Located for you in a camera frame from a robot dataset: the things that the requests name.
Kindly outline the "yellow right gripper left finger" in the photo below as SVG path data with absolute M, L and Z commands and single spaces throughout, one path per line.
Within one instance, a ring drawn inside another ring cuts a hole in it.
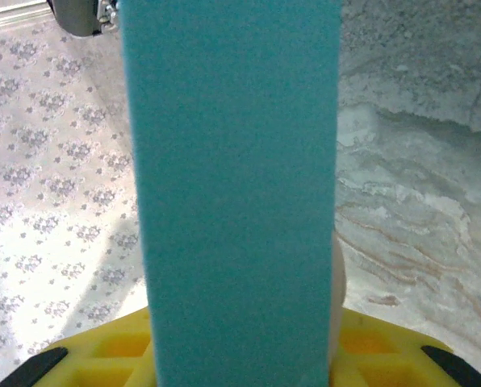
M 0 381 L 10 387 L 156 385 L 146 308 L 52 343 Z

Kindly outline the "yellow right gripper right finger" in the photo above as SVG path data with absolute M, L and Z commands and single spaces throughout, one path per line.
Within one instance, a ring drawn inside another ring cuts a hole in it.
M 481 373 L 443 342 L 344 309 L 333 387 L 481 386 Z

